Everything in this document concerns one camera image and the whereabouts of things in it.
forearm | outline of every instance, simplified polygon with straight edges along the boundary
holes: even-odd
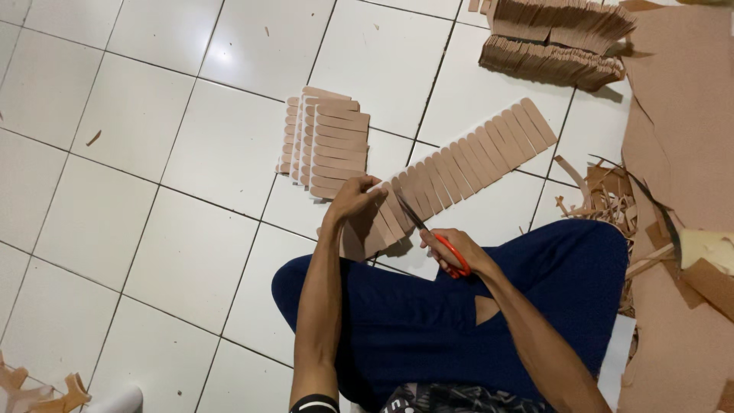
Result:
[[[575,351],[509,282],[499,266],[488,257],[474,272],[496,300],[520,360],[546,400],[559,412],[609,412]]]
[[[291,393],[291,405],[304,395],[322,388],[333,389],[324,394],[338,400],[334,360],[341,333],[341,275],[339,270],[339,239],[342,222],[327,216],[301,291],[298,306],[296,341],[294,346],[294,375],[314,375],[329,382],[316,386],[311,380],[296,380],[301,387]]]

white object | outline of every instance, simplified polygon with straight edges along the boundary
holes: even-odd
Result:
[[[133,413],[142,404],[142,392],[134,384],[130,384],[122,392],[102,403],[89,406],[86,413]]]
[[[634,318],[617,315],[611,330],[611,340],[606,348],[604,360],[601,362],[597,387],[613,412],[617,411],[619,392],[622,391],[622,374],[627,367],[627,358],[636,323],[637,320]]]

left hand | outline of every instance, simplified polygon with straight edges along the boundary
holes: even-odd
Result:
[[[329,206],[324,222],[342,223],[347,218],[362,212],[371,202],[384,199],[388,195],[388,190],[385,188],[366,193],[368,189],[380,182],[372,175],[347,180]]]

small debris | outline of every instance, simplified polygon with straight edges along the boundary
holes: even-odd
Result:
[[[99,132],[97,132],[97,134],[94,135],[91,141],[87,142],[87,146],[92,145],[95,140],[99,139],[99,135],[101,134],[102,134],[102,129],[100,129]]]

scissor blade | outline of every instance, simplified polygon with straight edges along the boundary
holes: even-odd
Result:
[[[403,195],[401,193],[395,193],[395,195],[398,196],[398,201],[400,203],[400,206],[405,209],[405,212],[407,212],[408,218],[415,224],[418,229],[427,229],[426,226],[423,224],[423,221],[418,217],[418,214],[413,211],[413,208],[408,205],[407,201],[405,201],[405,198],[403,198]]]

